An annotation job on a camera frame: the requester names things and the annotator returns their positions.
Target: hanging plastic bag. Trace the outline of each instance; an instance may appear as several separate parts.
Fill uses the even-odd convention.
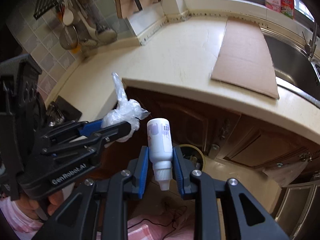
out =
[[[112,79],[116,88],[118,105],[116,109],[111,110],[103,117],[101,128],[127,121],[131,124],[130,133],[127,136],[117,140],[117,142],[125,142],[132,137],[134,131],[139,130],[139,120],[145,119],[150,113],[141,108],[140,104],[136,100],[128,100],[122,82],[117,73],[112,73]]]
[[[279,184],[280,187],[286,187],[293,182],[308,165],[308,161],[285,164],[283,166],[264,169],[263,172]]]

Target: black device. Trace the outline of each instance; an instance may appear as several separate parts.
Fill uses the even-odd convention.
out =
[[[12,200],[25,192],[49,217],[47,197],[98,167],[105,145],[129,134],[131,126],[121,122],[101,129],[102,120],[48,126],[36,91],[40,73],[30,55],[0,64],[0,161],[5,167],[0,188]],[[173,150],[172,163],[181,197],[196,200],[195,239],[220,239],[216,198],[221,199],[228,240],[289,239],[236,179],[212,179],[184,159],[179,147]],[[126,202],[143,197],[147,170],[144,146],[127,170],[102,181],[86,179],[33,239],[94,240],[99,207],[105,201],[102,240],[126,240]]]

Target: person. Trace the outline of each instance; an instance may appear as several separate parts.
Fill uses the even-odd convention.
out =
[[[58,191],[48,199],[48,214],[52,215],[63,203],[63,193]],[[130,219],[127,222],[128,240],[193,240],[194,213],[168,197],[162,200],[162,206],[161,215],[140,215]],[[43,225],[35,212],[38,207],[38,202],[26,194],[21,194],[17,201],[11,201],[10,197],[0,199],[4,217],[21,240],[30,240]],[[96,239],[101,240],[100,232]]]

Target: purple label print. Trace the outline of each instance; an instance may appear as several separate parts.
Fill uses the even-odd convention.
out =
[[[161,133],[165,135],[167,138],[169,138],[169,133],[170,133],[170,126],[169,124],[161,124]]]
[[[158,124],[150,124],[148,125],[148,134],[149,135],[157,135],[159,133]]]

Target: tiled wall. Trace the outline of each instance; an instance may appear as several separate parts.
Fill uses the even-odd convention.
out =
[[[36,1],[21,0],[7,19],[7,26],[23,49],[30,53],[42,68],[38,90],[46,100],[68,67],[82,53],[79,51],[73,54],[60,46],[59,36],[63,26],[54,9],[38,20],[34,19]],[[128,21],[117,18],[114,0],[89,0],[88,4],[97,21],[114,29],[118,33],[118,39],[133,35]]]

